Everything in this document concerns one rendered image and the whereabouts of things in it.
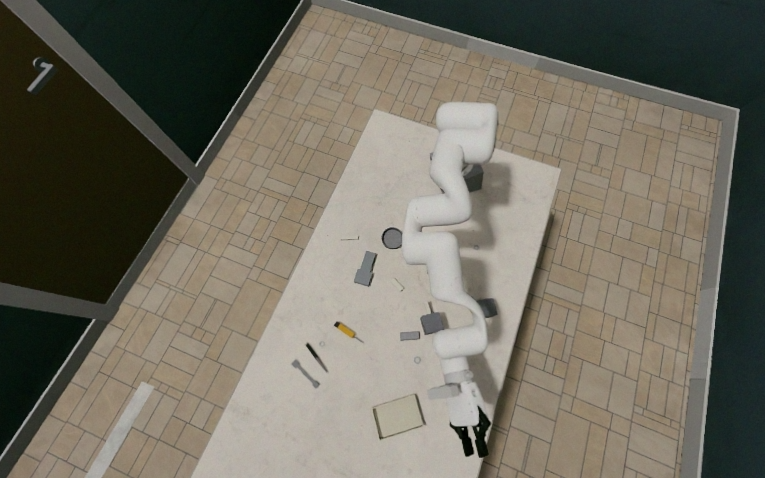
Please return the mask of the grey combination wrench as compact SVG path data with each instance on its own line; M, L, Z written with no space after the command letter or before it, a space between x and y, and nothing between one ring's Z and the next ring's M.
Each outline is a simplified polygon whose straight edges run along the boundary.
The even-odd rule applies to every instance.
M306 372L306 371L305 371L305 370L304 370L304 369L303 369L303 368L300 366L300 363L299 363L299 362L298 362L296 359L295 359L295 360L294 360L294 361L293 361L291 364L292 364L292 366L293 366L295 369L296 369L296 368L298 368L298 369L299 369L299 370L300 370L300 371L301 371L301 372L302 372L302 373L303 373L303 374L304 374L304 375L305 375L305 376L308 378L308 380L309 380L309 381L312 383L312 386L313 386L315 389L316 389L316 388L317 388L317 387L320 385L320 384L319 384L319 383L318 383L316 380L314 381L314 380L313 380L313 379L312 379L312 378L311 378L311 377L310 377L310 376L307 374L307 372Z

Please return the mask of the yellow screwdriver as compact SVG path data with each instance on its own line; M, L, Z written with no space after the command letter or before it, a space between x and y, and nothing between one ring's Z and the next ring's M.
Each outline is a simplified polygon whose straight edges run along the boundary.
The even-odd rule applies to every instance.
M338 328L339 330L341 330L341 331L342 331L343 333L345 333L346 335L348 335L349 337L351 337L351 338L353 338L353 337L354 337L354 338L356 338L356 337L354 336L355 334L354 334L352 331L350 331L349 329L347 329L345 326L343 326L343 325L342 325L342 324L340 324L339 322L337 322L337 321L336 321L336 323L334 324L334 326L335 326L336 328ZM357 338L356 338L356 339L357 339ZM359 339L357 339L357 340L359 340ZM360 340L359 340L359 341L360 341ZM360 342L362 342L362 341L360 341ZM363 342L362 342L362 343L363 343Z

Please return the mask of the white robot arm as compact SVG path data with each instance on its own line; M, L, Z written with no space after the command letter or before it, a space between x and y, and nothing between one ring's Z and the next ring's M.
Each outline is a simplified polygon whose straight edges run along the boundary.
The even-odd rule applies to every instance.
M463 176L474 165L491 160L498 109L490 103L445 103L437 111L436 125L439 135L429 173L445 193L416 196L408 202L402 256L408 265L426 265L432 297L468 308L473 324L435 333L433 349L440 359L445 385L427 390L429 400L460 396L457 384L473 380L467 356L486 351L488 333L480 305L464 290L456 236L443 231L422 232L422 228L457 225L471 218L472 202Z

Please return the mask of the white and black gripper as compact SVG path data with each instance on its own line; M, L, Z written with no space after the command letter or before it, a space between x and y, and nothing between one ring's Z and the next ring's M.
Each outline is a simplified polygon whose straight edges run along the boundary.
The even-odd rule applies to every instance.
M461 384L457 384L457 387L460 396L446 398L451 421L449 426L457 433L458 438L461 439L465 457L475 454L472 439L468 437L468 426L471 426L476 437L475 445L478 457L485 457L489 455L485 437L491 422L487 418L488 414L482 395L476 382L473 382L473 380L461 382Z

